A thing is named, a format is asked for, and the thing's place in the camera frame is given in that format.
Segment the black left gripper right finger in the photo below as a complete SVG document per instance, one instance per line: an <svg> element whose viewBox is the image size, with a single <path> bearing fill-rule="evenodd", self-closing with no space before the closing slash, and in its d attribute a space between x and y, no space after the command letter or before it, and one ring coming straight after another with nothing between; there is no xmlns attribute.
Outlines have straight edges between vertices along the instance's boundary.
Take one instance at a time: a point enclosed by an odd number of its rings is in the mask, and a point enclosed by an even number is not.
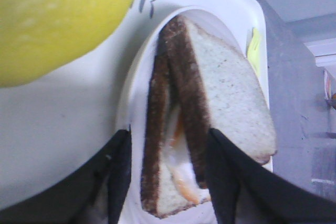
<svg viewBox="0 0 336 224"><path fill-rule="evenodd" d="M245 191L244 223L335 223L335 203L266 170L218 129L207 135L205 179L218 223L236 223Z"/></svg>

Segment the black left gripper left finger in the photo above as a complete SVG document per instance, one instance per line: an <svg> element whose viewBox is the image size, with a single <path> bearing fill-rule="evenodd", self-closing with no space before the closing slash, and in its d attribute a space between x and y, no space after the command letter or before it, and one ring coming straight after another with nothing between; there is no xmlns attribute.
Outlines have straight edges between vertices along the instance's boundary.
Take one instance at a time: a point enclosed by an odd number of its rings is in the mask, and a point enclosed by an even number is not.
<svg viewBox="0 0 336 224"><path fill-rule="evenodd" d="M118 223L131 180L131 133L38 195L1 211L1 223Z"/></svg>

